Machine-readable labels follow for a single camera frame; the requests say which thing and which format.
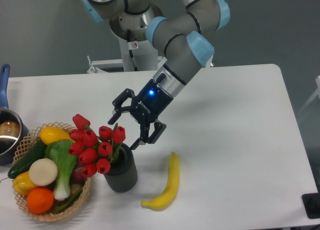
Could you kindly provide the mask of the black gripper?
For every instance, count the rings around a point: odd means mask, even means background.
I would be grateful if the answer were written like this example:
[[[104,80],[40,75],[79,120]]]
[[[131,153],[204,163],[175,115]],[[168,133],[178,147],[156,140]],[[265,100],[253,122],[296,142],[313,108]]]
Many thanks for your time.
[[[131,104],[123,106],[127,99],[131,99]],[[140,136],[130,146],[130,150],[135,150],[140,145],[154,144],[167,128],[165,123],[157,120],[158,116],[173,99],[172,96],[158,87],[153,79],[150,79],[138,95],[135,96],[132,89],[126,88],[112,101],[114,109],[112,117],[107,123],[114,125],[123,113],[130,113],[140,124]],[[154,130],[149,135],[151,123],[153,123]]]

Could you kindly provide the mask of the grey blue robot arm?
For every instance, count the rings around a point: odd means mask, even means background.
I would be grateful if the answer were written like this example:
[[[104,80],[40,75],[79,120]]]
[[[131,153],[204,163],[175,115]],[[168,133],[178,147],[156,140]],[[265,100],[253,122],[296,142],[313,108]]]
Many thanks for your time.
[[[165,57],[165,63],[138,94],[127,88],[113,101],[109,120],[114,124],[123,113],[130,113],[140,126],[131,149],[154,144],[166,129],[159,115],[212,59],[215,50],[204,35],[228,24],[229,5],[225,0],[182,0],[186,13],[169,20],[151,0],[80,1],[94,21],[108,20],[113,33],[127,43],[134,70],[139,66],[133,43],[147,41]]]

